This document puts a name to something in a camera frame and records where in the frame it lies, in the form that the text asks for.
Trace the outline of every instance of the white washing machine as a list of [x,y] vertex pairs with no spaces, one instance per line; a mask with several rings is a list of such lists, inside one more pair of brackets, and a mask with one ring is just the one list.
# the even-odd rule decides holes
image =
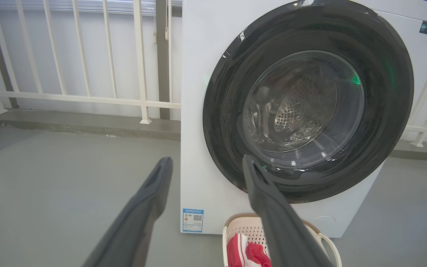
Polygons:
[[252,154],[338,238],[427,76],[427,1],[185,0],[182,56],[181,232],[252,212]]

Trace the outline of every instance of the black door rim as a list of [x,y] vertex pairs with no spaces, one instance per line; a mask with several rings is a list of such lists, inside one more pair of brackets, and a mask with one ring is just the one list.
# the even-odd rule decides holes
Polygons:
[[411,109],[413,71],[398,33],[374,11],[348,0],[303,0],[278,7],[249,25],[227,48],[208,83],[203,130],[213,161],[246,191],[242,110],[256,79],[276,61],[320,50],[346,60],[363,82],[361,121],[351,140],[327,161],[305,169],[260,159],[290,203],[341,193],[371,174],[398,142]]

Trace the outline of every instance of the blue and white sticker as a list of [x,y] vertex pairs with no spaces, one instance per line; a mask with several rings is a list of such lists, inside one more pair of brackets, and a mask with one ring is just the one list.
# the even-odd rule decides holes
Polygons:
[[202,233],[203,210],[183,209],[182,231]]

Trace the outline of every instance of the laundry basket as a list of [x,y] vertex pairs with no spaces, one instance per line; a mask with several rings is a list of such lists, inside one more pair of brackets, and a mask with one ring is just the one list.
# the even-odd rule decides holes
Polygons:
[[[342,261],[340,260],[339,251],[337,250],[337,247],[334,245],[332,240],[330,240],[325,235],[322,235],[322,233],[311,223],[305,220],[303,220],[303,222],[307,230],[309,230],[309,232],[313,236],[314,240],[316,240],[319,244],[319,247],[324,250],[324,253],[326,252],[324,246],[322,245],[322,240],[325,240],[329,244],[332,249],[332,252],[334,253],[334,257],[337,263],[336,266],[342,267]],[[263,224],[261,223],[261,218],[253,213],[237,214],[227,220],[227,223],[225,223],[224,231],[222,233],[222,246],[225,267],[228,267],[227,242],[235,234],[244,234],[248,236],[249,243],[262,245],[265,248],[266,253],[269,255],[265,233],[263,232]]]

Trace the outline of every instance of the round black door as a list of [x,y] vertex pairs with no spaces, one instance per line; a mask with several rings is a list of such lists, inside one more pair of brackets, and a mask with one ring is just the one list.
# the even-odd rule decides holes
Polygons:
[[220,57],[203,130],[239,189],[252,154],[290,203],[317,201],[385,160],[412,99],[410,56],[385,19],[348,0],[299,0],[254,21]]

